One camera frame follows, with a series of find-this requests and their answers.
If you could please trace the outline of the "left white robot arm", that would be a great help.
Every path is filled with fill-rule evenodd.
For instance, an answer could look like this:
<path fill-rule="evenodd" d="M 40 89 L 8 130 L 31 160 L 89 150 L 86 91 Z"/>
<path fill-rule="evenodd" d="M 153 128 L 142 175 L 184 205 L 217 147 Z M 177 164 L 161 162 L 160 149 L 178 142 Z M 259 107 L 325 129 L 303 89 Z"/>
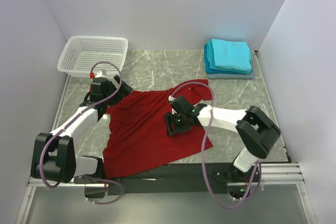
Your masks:
<path fill-rule="evenodd" d="M 75 114 L 50 133 L 36 136 L 30 168 L 32 178 L 60 184 L 69 183 L 79 176 L 90 176 L 91 179 L 106 177 L 103 159 L 95 156 L 76 157 L 74 142 L 96 124 L 108 108 L 133 91 L 119 76 L 114 76 L 114 80 L 116 84 L 106 77 L 95 77 Z"/>

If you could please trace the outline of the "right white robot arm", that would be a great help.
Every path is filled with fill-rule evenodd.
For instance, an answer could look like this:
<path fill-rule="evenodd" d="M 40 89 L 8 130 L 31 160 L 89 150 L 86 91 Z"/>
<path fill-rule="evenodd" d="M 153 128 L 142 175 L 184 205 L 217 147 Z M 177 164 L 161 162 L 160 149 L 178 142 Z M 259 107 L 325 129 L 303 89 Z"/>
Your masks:
<path fill-rule="evenodd" d="M 281 135 L 280 128 L 257 106 L 229 110 L 199 103 L 192 105 L 183 96 L 169 101 L 171 112 L 164 114 L 168 136 L 190 131 L 193 126 L 216 127 L 239 134 L 245 147 L 224 170 L 228 182 L 242 182 L 252 166 L 265 159 Z"/>

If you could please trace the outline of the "red t shirt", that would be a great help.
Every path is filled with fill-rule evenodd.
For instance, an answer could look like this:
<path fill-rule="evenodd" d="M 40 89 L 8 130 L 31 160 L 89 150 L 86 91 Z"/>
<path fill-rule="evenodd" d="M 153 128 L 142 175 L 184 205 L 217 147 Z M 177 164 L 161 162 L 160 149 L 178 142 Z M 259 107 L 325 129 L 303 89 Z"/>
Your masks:
<path fill-rule="evenodd" d="M 107 109 L 110 136 L 103 150 L 107 178 L 134 175 L 201 151 L 204 129 L 167 136 L 164 114 L 171 111 L 169 95 L 177 91 L 197 104 L 211 100 L 206 79 L 186 81 L 164 91 L 132 91 L 130 95 Z"/>

